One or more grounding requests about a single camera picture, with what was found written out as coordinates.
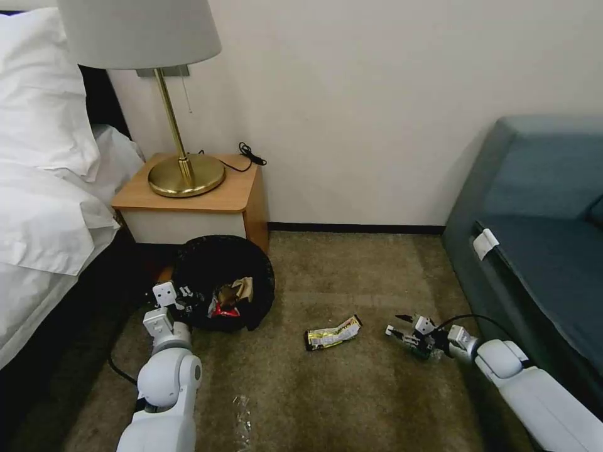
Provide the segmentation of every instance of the wooden nightstand top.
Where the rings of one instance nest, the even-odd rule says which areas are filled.
[[[244,173],[226,167],[226,179],[216,189],[192,198],[166,198],[153,193],[147,182],[151,168],[172,154],[154,155],[124,188],[113,198],[111,205],[117,210],[176,210],[212,213],[237,213],[247,208],[251,187],[258,173],[252,164]],[[246,168],[249,159],[240,154],[220,154],[214,157],[235,166]]]

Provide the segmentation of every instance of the table lamp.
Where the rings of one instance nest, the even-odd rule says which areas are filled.
[[[220,53],[207,0],[58,0],[58,8],[78,63],[103,69],[154,68],[178,155],[151,169],[151,189],[184,198],[220,185],[225,178],[222,162],[185,152],[161,69]]]

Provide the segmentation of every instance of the white lampshade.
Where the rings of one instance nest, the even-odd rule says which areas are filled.
[[[207,0],[58,0],[78,63],[105,69],[208,60],[222,46]]]

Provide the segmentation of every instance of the gray sofa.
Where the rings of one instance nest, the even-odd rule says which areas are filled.
[[[443,242],[476,314],[603,419],[603,118],[516,116],[488,134]],[[483,261],[472,242],[500,245]],[[478,321],[486,339],[504,338]]]

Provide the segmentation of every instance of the sofa cushion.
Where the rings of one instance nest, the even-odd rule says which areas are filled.
[[[603,375],[603,232],[578,220],[478,219],[494,250],[559,333]]]
[[[603,196],[599,202],[590,208],[589,220],[600,228],[603,228]]]

